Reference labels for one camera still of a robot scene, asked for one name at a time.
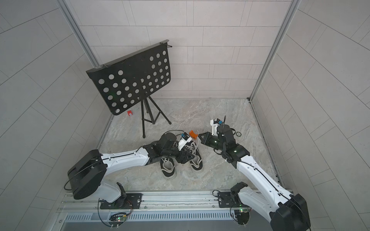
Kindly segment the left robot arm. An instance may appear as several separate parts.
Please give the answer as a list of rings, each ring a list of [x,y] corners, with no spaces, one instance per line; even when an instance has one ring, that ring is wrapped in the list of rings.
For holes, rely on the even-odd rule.
[[[91,150],[67,172],[73,198],[82,200],[94,195],[109,203],[124,200],[126,192],[123,186],[110,183],[105,177],[131,167],[159,162],[166,178],[175,176],[175,162],[190,162],[196,169],[201,168],[201,159],[196,155],[197,139],[194,132],[184,132],[180,136],[168,132],[158,141],[128,152],[101,154],[97,149]]]

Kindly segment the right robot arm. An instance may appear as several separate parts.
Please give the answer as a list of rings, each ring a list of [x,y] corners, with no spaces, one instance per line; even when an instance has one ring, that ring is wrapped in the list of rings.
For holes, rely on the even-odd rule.
[[[198,135],[201,143],[219,150],[223,159],[243,173],[259,190],[256,193],[243,182],[232,189],[234,204],[247,205],[267,221],[274,231],[307,231],[311,222],[306,200],[293,195],[270,177],[255,161],[249,151],[236,143],[228,125],[214,124],[212,132]]]

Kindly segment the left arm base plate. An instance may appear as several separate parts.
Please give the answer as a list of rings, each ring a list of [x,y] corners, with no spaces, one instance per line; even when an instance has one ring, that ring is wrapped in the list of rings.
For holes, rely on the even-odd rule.
[[[118,209],[139,209],[141,205],[142,193],[127,193],[119,197],[115,202],[108,203],[106,200],[100,200],[100,209],[118,210]]]

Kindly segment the black canvas sneaker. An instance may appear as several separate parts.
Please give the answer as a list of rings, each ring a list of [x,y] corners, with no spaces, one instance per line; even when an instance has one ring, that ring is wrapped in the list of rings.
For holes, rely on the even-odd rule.
[[[162,157],[160,160],[160,167],[166,179],[171,180],[176,177],[176,170],[173,159]]]
[[[203,170],[203,162],[200,156],[199,150],[197,148],[197,143],[192,140],[188,142],[185,147],[190,151],[190,153],[194,156],[192,160],[190,160],[190,166],[192,167],[193,171],[201,172]]]

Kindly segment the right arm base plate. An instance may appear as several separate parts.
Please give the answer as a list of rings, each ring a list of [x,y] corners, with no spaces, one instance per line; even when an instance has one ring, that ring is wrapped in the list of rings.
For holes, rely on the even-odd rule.
[[[217,192],[218,205],[220,208],[247,208],[247,205],[239,202],[231,192]]]

